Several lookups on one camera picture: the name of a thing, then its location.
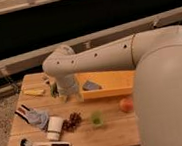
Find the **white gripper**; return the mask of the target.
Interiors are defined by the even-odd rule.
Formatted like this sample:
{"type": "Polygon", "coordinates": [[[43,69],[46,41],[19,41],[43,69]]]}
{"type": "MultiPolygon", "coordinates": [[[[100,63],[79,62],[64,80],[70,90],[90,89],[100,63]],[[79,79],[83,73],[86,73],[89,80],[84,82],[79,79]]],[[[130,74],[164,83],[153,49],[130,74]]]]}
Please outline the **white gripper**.
{"type": "Polygon", "coordinates": [[[84,101],[84,97],[79,92],[79,83],[74,74],[57,77],[56,83],[57,91],[59,91],[59,94],[61,95],[59,96],[61,103],[68,102],[68,96],[70,96],[70,94],[75,94],[77,101],[84,101]]]}

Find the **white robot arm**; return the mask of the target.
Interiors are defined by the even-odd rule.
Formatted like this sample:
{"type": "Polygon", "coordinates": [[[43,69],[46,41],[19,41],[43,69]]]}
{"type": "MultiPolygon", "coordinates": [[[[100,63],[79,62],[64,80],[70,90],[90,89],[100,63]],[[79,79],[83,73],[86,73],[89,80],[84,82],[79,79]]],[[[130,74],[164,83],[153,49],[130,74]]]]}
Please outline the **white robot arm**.
{"type": "Polygon", "coordinates": [[[78,90],[76,73],[135,70],[141,146],[182,146],[182,25],[136,33],[82,53],[59,46],[42,68],[64,95],[78,90]]]}

